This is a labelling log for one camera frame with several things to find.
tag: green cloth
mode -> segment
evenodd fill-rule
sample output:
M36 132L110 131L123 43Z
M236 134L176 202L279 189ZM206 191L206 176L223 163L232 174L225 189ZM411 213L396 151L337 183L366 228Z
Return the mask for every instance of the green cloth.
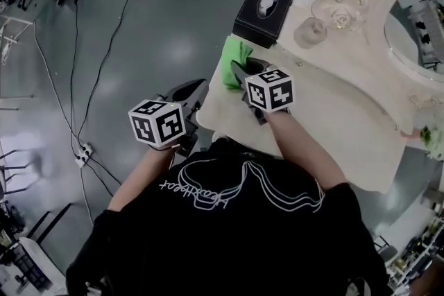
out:
M223 45L222 57L221 57L221 73L222 83L227 89L241 89L240 85L236 81L234 74L231 72L231 61L238 62L241 66L245 67L247 63L247 57L253 52L253 49L239 40L232 37L227 37L225 44Z

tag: tissue box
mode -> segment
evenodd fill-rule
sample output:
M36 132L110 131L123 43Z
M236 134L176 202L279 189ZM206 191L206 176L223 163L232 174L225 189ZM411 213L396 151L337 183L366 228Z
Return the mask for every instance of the tissue box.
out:
M293 0L276 0L266 15L259 12L261 0L245 0L234 22L233 33L269 49L279 37Z

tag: power strip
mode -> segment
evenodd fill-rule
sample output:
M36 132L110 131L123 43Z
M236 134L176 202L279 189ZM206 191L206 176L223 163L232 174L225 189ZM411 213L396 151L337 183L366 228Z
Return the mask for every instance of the power strip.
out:
M89 157L92 155L92 147L87 143L80 147L78 151L78 158L76 158L76 163L79 167L83 167L86 162L88 162Z

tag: gray floor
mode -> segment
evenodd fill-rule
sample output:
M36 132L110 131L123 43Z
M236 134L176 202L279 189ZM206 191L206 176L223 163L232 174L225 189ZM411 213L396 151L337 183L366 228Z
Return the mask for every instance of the gray floor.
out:
M211 78L225 37L243 0L130 0L121 31L96 90L83 139L99 159L124 180L146 151L135 141L127 111L145 98L194 78ZM83 120L87 96L101 58L105 55L124 0L79 0L78 64L74 78L77 126ZM69 74L74 52L73 4L63 8L52 0L35 0L23 14L37 22L37 36L48 59L62 104L69 112ZM31 28L20 38L6 66L1 66L2 95L34 94L17 104L18 112L2 112L0 137L4 151L23 151L8 164L32 161L12 187L31 184L10 196L32 225L45 211L57 213L68 202L75 205L48 235L42 247L55 264L66 270L87 238L88 221L78 167L69 147L69 131L58 109ZM390 193L380 195L357 189L364 220L372 230L389 225L411 204L442 166L408 149ZM112 190L117 185L100 169ZM90 169L84 169L85 188L93 216L109 201Z

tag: mirror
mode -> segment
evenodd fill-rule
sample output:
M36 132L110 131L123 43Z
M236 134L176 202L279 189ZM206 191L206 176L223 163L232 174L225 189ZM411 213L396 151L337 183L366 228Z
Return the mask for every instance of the mirror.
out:
M396 57L444 82L444 0L397 0L384 31Z

